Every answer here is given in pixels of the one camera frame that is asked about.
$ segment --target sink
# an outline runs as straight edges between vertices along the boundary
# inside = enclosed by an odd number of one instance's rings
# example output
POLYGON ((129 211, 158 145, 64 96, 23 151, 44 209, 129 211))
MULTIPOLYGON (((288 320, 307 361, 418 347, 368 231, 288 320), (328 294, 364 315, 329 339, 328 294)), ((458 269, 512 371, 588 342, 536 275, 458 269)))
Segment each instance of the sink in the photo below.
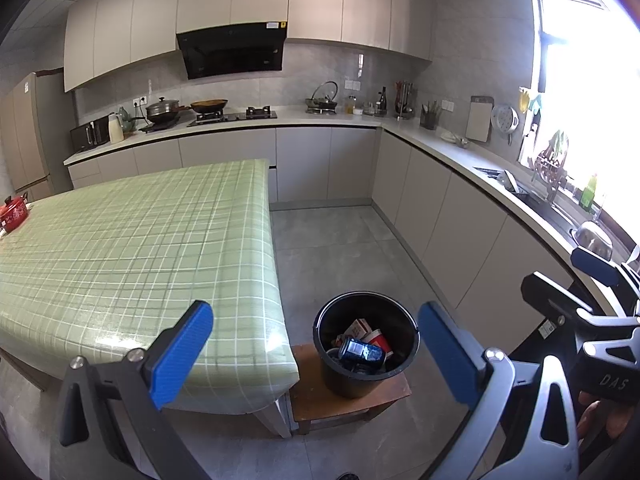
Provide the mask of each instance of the sink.
MULTIPOLYGON (((476 170, 484 173, 489 178, 497 179, 501 173, 500 170, 488 170, 487 168, 476 168, 476 170)), ((558 233, 567 240, 573 247, 577 244, 571 234, 571 231, 577 228, 577 224, 564 213, 557 205, 550 204, 542 197, 538 196, 533 190, 518 182, 520 193, 511 193, 514 197, 527 205, 539 216, 541 216, 548 224, 551 225, 558 233)))

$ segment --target bright window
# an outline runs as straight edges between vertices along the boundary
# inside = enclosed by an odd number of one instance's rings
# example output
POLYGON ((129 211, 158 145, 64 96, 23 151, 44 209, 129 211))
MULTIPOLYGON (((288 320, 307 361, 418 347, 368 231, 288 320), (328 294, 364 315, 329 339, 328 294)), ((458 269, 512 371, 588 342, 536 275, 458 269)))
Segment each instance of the bright window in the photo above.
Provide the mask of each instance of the bright window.
POLYGON ((583 189, 597 173, 595 201, 640 242, 640 32, 596 0, 533 1, 532 89, 542 92, 542 110, 520 162, 531 168, 564 130, 568 176, 583 189))

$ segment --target range hood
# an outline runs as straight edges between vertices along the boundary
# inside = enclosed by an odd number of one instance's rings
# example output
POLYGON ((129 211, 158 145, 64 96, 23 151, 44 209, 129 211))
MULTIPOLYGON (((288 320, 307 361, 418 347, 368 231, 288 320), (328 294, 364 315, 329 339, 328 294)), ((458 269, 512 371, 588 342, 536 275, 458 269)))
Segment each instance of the range hood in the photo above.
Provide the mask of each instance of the range hood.
POLYGON ((240 23, 177 34, 189 79, 282 70, 287 22, 240 23))

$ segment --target floor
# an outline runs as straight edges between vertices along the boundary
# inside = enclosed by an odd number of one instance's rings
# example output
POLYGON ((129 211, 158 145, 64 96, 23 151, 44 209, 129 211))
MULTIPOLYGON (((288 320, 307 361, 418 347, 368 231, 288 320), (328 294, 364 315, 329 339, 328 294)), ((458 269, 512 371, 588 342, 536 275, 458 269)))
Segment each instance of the floor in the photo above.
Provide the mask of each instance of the floor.
MULTIPOLYGON (((348 290, 382 292, 415 313, 436 299, 402 245, 371 207, 277 211, 271 214, 282 306, 292 345, 311 342, 318 310, 348 290)), ((215 478, 334 480, 354 472, 362 480, 417 480, 462 420, 422 346, 406 375, 412 395, 374 420, 311 431, 283 440, 253 415, 164 410, 191 452, 215 478)), ((0 411, 14 446, 32 470, 49 478, 49 435, 60 385, 40 393, 4 361, 0 411)), ((124 437, 139 468, 155 475, 132 429, 124 437)), ((495 457, 490 446, 476 477, 495 457)))

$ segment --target white countertop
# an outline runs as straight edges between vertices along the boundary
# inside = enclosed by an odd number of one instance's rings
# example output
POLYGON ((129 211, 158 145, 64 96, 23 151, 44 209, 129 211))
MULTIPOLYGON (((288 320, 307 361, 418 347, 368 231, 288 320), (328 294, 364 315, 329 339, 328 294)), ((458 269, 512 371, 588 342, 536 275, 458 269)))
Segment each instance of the white countertop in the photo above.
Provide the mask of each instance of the white countertop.
MULTIPOLYGON (((135 132, 122 142, 111 144, 110 142, 98 146, 86 152, 76 153, 65 160, 65 165, 77 164, 88 158, 97 155, 133 147, 138 144, 146 144, 157 140, 171 139, 186 135, 193 135, 199 132, 216 132, 237 128, 256 127, 276 127, 276 126, 370 126, 371 128, 382 127, 384 130, 395 134, 412 145, 424 150, 429 155, 449 166, 460 175, 468 178, 476 186, 480 187, 487 195, 500 202, 508 209, 511 215, 519 218, 535 234, 542 238, 569 267, 573 268, 570 255, 572 246, 562 238, 562 236, 543 220, 528 206, 524 205, 516 197, 512 196, 501 184, 494 179, 489 179, 484 174, 476 170, 476 167, 491 168, 496 170, 508 169, 514 173, 516 178, 523 179, 523 171, 516 165, 503 160, 489 150, 470 142, 467 149, 459 148, 455 144, 445 142, 436 133, 421 128, 418 119, 409 121, 397 121, 393 118, 375 118, 370 116, 354 116, 347 114, 337 114, 334 116, 317 116, 304 112, 303 109, 280 108, 276 110, 276 119, 263 119, 253 121, 235 121, 218 124, 206 124, 204 126, 187 126, 193 120, 193 114, 184 114, 178 124, 168 130, 146 134, 135 132)), ((619 314, 624 316, 622 307, 613 295, 612 291, 596 282, 590 276, 574 270, 576 275, 582 280, 586 288, 596 299, 606 314, 619 314)))

